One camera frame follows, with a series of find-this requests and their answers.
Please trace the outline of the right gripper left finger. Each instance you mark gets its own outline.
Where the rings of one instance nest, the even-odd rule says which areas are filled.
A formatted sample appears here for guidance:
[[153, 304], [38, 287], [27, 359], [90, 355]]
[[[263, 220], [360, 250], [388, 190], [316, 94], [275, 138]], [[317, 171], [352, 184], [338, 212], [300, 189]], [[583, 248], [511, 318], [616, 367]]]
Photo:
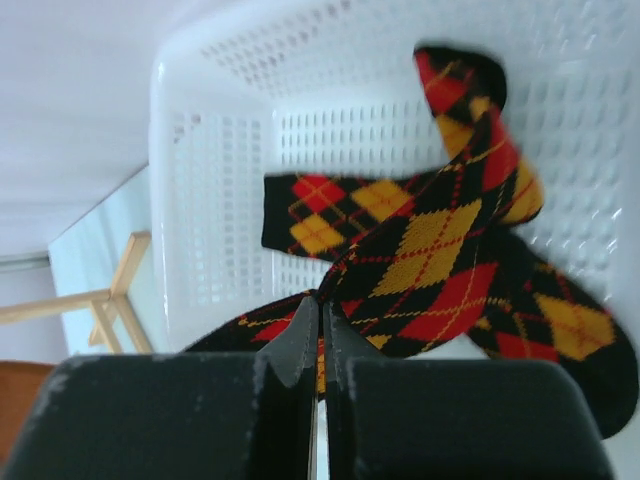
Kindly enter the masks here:
[[320, 309], [255, 353], [67, 360], [41, 387], [8, 479], [311, 479]]

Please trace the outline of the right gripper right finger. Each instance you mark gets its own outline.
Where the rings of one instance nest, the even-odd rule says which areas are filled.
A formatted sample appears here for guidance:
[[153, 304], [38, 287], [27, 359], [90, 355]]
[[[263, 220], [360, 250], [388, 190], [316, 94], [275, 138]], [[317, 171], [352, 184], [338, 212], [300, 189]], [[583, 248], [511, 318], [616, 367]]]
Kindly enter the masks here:
[[323, 308], [333, 479], [610, 479], [586, 401], [559, 366], [401, 360]]

